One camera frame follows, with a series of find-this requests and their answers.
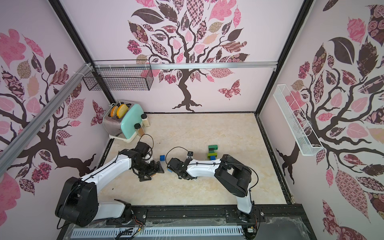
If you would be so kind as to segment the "small dark green lego brick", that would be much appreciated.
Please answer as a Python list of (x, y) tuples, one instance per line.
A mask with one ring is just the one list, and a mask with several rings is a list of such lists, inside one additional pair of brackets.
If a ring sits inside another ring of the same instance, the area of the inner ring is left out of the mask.
[(218, 150), (217, 145), (209, 145), (209, 151), (215, 151), (215, 150)]

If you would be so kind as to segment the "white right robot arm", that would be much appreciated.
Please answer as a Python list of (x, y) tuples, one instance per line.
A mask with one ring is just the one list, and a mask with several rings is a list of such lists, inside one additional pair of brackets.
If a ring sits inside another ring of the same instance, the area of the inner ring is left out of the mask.
[(212, 161), (172, 158), (167, 168), (179, 179), (194, 180), (198, 177), (216, 178), (237, 199), (238, 211), (250, 214), (253, 204), (250, 196), (252, 170), (230, 155)]

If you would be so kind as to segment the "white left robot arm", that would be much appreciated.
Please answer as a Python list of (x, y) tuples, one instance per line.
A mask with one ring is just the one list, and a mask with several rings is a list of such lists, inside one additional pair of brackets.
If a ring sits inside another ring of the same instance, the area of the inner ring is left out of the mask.
[(152, 160), (151, 147), (138, 142), (135, 148), (119, 151), (113, 160), (92, 173), (81, 178), (69, 178), (56, 206), (56, 217), (80, 227), (96, 220), (113, 219), (119, 224), (130, 222), (133, 218), (130, 203), (118, 199), (99, 201), (101, 190), (129, 170), (140, 182), (150, 181), (155, 174), (164, 173), (161, 163)]

